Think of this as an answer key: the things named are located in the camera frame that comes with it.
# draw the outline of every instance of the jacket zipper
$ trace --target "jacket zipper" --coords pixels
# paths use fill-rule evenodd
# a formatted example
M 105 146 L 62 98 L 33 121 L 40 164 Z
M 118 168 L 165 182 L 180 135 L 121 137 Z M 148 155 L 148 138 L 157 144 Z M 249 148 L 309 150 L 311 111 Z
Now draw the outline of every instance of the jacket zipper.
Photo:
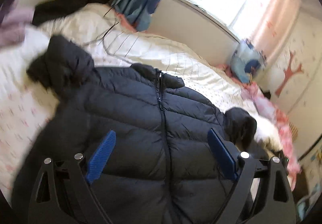
M 161 114 L 161 135 L 162 135 L 162 142 L 163 147 L 165 150 L 165 160 L 166 160 L 166 173 L 165 173 L 165 185 L 167 190 L 169 191 L 170 188 L 170 173 L 171 173 L 171 157 L 170 157 L 170 149 L 168 142 L 166 140 L 166 124 L 165 124 L 165 114 L 164 108 L 162 106 L 162 94 L 163 94 L 163 85 L 162 85 L 162 72 L 159 73 L 159 109 Z
M 166 162 L 166 172 L 165 172 L 165 189 L 166 189 L 166 196 L 169 203 L 169 210 L 170 215 L 172 216 L 173 223 L 181 223 L 178 215 L 175 213 L 171 194 L 170 194 L 170 180 L 171 180 L 171 156 L 170 156 L 170 149 L 166 139 L 166 121 L 165 121 L 165 114 L 164 114 L 164 107 L 162 106 L 162 95 L 163 95 L 163 83 L 162 83 L 162 72 L 159 73 L 159 96 L 158 96 L 158 103 L 160 108 L 161 114 L 161 131 L 162 131 L 162 143 L 165 151 L 165 162 Z

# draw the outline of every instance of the pink floral fabric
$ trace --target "pink floral fabric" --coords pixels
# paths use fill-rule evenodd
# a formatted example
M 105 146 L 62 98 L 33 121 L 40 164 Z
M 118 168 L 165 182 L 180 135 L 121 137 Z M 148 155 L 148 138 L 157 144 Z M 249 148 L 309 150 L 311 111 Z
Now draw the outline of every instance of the pink floral fabric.
M 288 171 L 291 178 L 291 189 L 295 188 L 296 175 L 301 171 L 293 152 L 292 133 L 289 128 L 289 118 L 276 105 L 264 97 L 258 85 L 253 82 L 246 85 L 241 92 L 243 99 L 252 100 L 257 108 L 258 113 L 269 119 L 279 130 L 283 152 L 289 158 Z
M 0 103 L 0 189 L 9 200 L 24 157 L 53 117 L 58 100 L 37 83 L 8 94 Z

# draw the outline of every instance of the pillow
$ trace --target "pillow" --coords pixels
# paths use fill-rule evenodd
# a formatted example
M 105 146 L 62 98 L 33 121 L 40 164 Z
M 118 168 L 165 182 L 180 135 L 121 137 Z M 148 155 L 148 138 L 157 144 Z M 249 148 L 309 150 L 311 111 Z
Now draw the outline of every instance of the pillow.
M 280 151 L 283 146 L 281 144 L 280 135 L 277 127 L 267 118 L 260 115 L 252 115 L 257 122 L 257 129 L 254 140 L 263 148 L 272 151 Z
M 242 82 L 249 83 L 250 77 L 265 65 L 265 56 L 256 51 L 249 40 L 242 40 L 231 57 L 230 67 L 234 75 Z

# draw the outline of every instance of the blue pillow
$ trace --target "blue pillow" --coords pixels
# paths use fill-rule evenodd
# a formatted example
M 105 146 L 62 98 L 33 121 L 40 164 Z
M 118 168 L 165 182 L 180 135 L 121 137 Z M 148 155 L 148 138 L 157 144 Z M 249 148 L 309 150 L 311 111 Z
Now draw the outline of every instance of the blue pillow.
M 246 73 L 254 76 L 264 64 L 265 56 L 256 51 L 249 40 L 240 42 L 230 62 L 231 71 L 242 83 L 249 83 L 249 76 Z

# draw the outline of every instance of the pink blanket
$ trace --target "pink blanket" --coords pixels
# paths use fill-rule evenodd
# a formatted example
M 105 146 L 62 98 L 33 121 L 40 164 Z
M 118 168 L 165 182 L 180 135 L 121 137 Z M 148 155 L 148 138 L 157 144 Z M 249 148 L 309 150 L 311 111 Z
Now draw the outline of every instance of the pink blanket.
M 252 82 L 251 84 L 242 84 L 238 79 L 234 78 L 230 68 L 227 65 L 220 65 L 217 66 L 217 68 L 225 70 L 227 76 L 232 78 L 234 82 L 241 85 L 243 87 L 241 97 L 243 99 L 252 100 L 257 108 L 258 113 L 262 117 L 269 119 L 278 128 L 283 146 L 283 153 L 289 158 L 287 169 L 289 171 L 289 178 L 291 178 L 291 189 L 294 190 L 296 184 L 296 175 L 301 171 L 301 167 L 293 152 L 292 133 L 289 128 L 289 118 L 276 105 L 264 97 L 263 93 L 255 82 Z

